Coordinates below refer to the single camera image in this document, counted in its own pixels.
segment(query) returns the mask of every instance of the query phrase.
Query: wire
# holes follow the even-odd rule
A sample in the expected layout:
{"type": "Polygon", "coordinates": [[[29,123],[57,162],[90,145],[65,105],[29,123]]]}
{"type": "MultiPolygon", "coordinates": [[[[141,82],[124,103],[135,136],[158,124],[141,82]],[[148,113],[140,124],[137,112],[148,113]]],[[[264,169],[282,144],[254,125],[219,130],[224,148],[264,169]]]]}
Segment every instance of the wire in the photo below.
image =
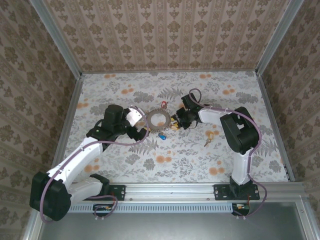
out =
{"type": "Polygon", "coordinates": [[[254,128],[256,129],[256,131],[258,132],[258,136],[259,136],[259,140],[258,140],[258,144],[249,152],[249,156],[248,156],[248,166],[247,166],[247,175],[249,177],[249,179],[254,182],[255,184],[257,184],[258,186],[260,186],[261,188],[263,188],[264,190],[264,197],[261,201],[261,204],[259,205],[259,207],[252,213],[248,214],[247,216],[243,216],[243,217],[250,217],[252,215],[254,215],[257,211],[259,211],[261,209],[261,207],[264,205],[266,199],[267,199],[267,189],[265,186],[263,186],[260,182],[257,182],[256,180],[254,180],[251,175],[250,175],[250,168],[251,168],[251,159],[252,159],[252,154],[257,150],[257,148],[259,148],[260,144],[261,144],[261,141],[262,141],[262,134],[261,134],[261,131],[258,127],[258,125],[255,123],[255,121],[253,121],[250,117],[244,115],[243,113],[241,112],[237,112],[237,111],[234,111],[234,110],[231,110],[231,109],[225,109],[225,108],[219,108],[219,107],[213,107],[213,106],[206,106],[206,105],[203,105],[199,102],[197,102],[196,100],[194,100],[191,96],[191,92],[192,91],[198,91],[200,93],[200,98],[202,97],[202,94],[201,94],[201,91],[198,89],[198,88],[192,88],[190,91],[189,91],[189,97],[190,99],[195,103],[195,104],[198,104],[199,106],[203,107],[203,108],[207,108],[207,109],[212,109],[212,110],[215,110],[215,111],[218,111],[218,112],[225,112],[225,113],[233,113],[233,114],[237,114],[243,118],[245,118],[246,120],[248,120],[253,126],[254,128]]]}
{"type": "MultiPolygon", "coordinates": [[[[112,195],[103,195],[103,196],[91,196],[91,197],[88,197],[88,199],[104,199],[104,198],[112,198],[113,200],[115,200],[115,204],[114,206],[112,207],[111,211],[104,216],[104,218],[107,218],[109,217],[117,208],[118,206],[118,198],[116,198],[115,196],[112,196],[112,195]]],[[[101,205],[98,205],[94,208],[94,216],[97,218],[97,209],[101,208],[101,206],[105,206],[105,204],[101,204],[101,205]]]]}
{"type": "Polygon", "coordinates": [[[239,216],[243,216],[240,212],[238,212],[238,211],[236,211],[236,210],[233,210],[233,212],[234,212],[235,214],[238,214],[239,216]]]}
{"type": "Polygon", "coordinates": [[[200,103],[201,98],[202,98],[202,93],[201,93],[201,91],[200,91],[198,88],[192,88],[192,89],[189,91],[189,97],[191,98],[191,100],[192,100],[194,103],[195,103],[195,100],[194,100],[194,99],[191,97],[191,95],[190,95],[191,91],[193,91],[193,90],[198,91],[198,93],[200,94],[199,100],[196,102],[196,103],[198,103],[198,105],[200,105],[199,103],[200,103]]]}
{"type": "Polygon", "coordinates": [[[133,143],[122,143],[122,142],[115,142],[115,141],[93,141],[93,142],[90,142],[86,145],[84,145],[81,149],[79,149],[78,151],[76,151],[67,161],[65,161],[65,163],[52,175],[52,177],[49,179],[49,181],[47,182],[47,184],[45,185],[44,189],[43,189],[43,192],[42,192],[42,195],[41,195],[41,199],[40,199],[40,206],[39,206],[39,210],[40,210],[40,218],[41,220],[45,223],[45,224],[48,224],[48,223],[52,223],[53,220],[49,221],[49,220],[46,220],[45,218],[45,215],[44,215],[44,202],[45,202],[45,196],[46,196],[46,193],[48,191],[48,188],[50,186],[50,184],[52,183],[52,181],[55,179],[56,176],[58,176],[58,174],[62,173],[62,170],[65,168],[66,165],[68,165],[68,163],[74,159],[79,153],[81,153],[84,149],[90,147],[91,145],[94,145],[94,144],[114,144],[114,145],[120,145],[120,146],[135,146],[135,145],[138,145],[140,143],[142,143],[146,138],[147,136],[149,135],[149,125],[148,125],[148,122],[147,122],[147,119],[146,119],[146,116],[137,108],[137,107],[134,107],[134,106],[131,106],[131,108],[137,110],[137,112],[142,116],[144,122],[145,122],[145,125],[146,125],[146,133],[144,135],[144,137],[140,140],[140,141],[137,141],[137,142],[133,142],[133,143]]]}
{"type": "Polygon", "coordinates": [[[100,119],[99,121],[97,121],[96,123],[95,123],[95,127],[97,127],[100,123],[102,123],[102,121],[103,121],[104,119],[100,119]]]}
{"type": "Polygon", "coordinates": [[[189,129],[195,129],[198,126],[198,122],[196,121],[195,126],[194,127],[189,127],[189,129]]]}
{"type": "Polygon", "coordinates": [[[246,202],[246,204],[249,206],[249,208],[250,208],[250,196],[249,196],[249,194],[248,194],[248,201],[246,202]]]}

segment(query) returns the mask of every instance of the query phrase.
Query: patterned wallpaper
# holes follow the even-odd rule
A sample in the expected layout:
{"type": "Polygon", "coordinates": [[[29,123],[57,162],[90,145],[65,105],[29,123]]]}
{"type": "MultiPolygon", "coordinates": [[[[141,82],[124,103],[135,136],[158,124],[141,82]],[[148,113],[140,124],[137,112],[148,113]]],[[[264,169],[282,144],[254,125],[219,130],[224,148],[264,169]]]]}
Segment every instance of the patterned wallpaper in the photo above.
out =
{"type": "Polygon", "coordinates": [[[297,181],[320,220],[320,1],[305,0],[263,73],[297,181]]]}
{"type": "Polygon", "coordinates": [[[0,1],[0,239],[19,239],[33,175],[55,154],[75,79],[27,0],[0,1]]]}
{"type": "Polygon", "coordinates": [[[288,0],[45,0],[84,72],[254,69],[288,0]]]}

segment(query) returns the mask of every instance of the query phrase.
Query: table surface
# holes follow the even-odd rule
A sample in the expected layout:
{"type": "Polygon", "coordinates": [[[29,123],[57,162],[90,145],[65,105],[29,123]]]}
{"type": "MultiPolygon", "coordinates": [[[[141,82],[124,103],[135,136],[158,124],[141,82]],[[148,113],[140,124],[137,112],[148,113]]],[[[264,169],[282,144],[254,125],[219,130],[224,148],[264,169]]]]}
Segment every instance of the table surface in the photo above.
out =
{"type": "MultiPolygon", "coordinates": [[[[203,104],[236,109],[244,106],[258,124],[262,144],[254,154],[251,175],[260,182],[287,182],[285,168],[268,117],[262,93],[253,71],[159,72],[84,74],[83,87],[65,151],[69,155],[86,133],[102,119],[110,104],[131,105],[145,112],[167,101],[173,115],[183,106],[181,97],[190,89],[202,91],[203,104]]],[[[161,124],[158,117],[154,124],[161,124]]],[[[220,122],[200,123],[194,129],[164,131],[166,140],[151,133],[136,146],[111,145],[88,164],[76,178],[93,173],[112,183],[214,183],[228,182],[233,170],[234,152],[227,144],[220,122]],[[208,134],[214,139],[204,147],[208,134]]],[[[128,136],[118,142],[132,143],[128,136]]]]}

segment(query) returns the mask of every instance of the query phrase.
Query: gear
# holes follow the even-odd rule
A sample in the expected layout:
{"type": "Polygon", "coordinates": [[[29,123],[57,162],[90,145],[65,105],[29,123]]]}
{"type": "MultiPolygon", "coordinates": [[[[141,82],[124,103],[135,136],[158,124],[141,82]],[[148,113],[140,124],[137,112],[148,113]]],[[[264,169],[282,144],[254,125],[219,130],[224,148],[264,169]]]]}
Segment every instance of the gear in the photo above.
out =
{"type": "Polygon", "coordinates": [[[166,110],[164,110],[163,108],[157,108],[157,109],[151,110],[146,115],[146,121],[148,122],[150,131],[151,132],[157,132],[157,131],[163,131],[163,130],[165,130],[165,129],[170,127],[171,117],[170,117],[170,114],[166,110]],[[163,125],[155,126],[155,125],[152,124],[151,118],[155,114],[162,114],[162,115],[165,116],[165,123],[163,125]]]}

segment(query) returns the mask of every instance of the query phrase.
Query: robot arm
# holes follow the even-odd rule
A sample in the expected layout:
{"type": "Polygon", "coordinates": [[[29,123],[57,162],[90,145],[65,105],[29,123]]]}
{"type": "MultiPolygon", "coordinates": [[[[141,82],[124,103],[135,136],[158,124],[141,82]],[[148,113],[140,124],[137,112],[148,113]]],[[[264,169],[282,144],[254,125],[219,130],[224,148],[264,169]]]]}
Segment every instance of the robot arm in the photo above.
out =
{"type": "MultiPolygon", "coordinates": [[[[186,109],[179,109],[173,116],[178,122],[179,127],[187,129],[193,121],[222,126],[225,138],[230,148],[234,151],[230,190],[236,198],[239,197],[245,192],[247,186],[252,185],[252,181],[248,176],[248,158],[250,150],[254,148],[259,141],[257,130],[247,119],[235,113],[203,108],[192,101],[189,95],[181,99],[186,109]]],[[[239,107],[235,109],[235,111],[252,119],[245,107],[239,107]]]]}
{"type": "Polygon", "coordinates": [[[118,136],[124,134],[139,141],[146,134],[144,128],[138,132],[135,127],[135,124],[141,118],[141,114],[132,107],[123,109],[119,105],[109,105],[105,110],[104,118],[97,122],[94,128],[86,134],[86,138],[71,155],[47,173],[38,172],[33,177],[30,206],[38,211],[40,210],[40,200],[44,188],[57,171],[59,171],[59,174],[54,177],[50,184],[43,203],[44,214],[55,221],[62,219],[72,205],[91,196],[107,195],[109,180],[98,174],[93,174],[84,181],[73,183],[85,166],[105,151],[110,144],[95,143],[86,148],[83,148],[83,146],[96,141],[114,142],[118,136]],[[73,157],[74,153],[79,150],[82,151],[73,157]]]}

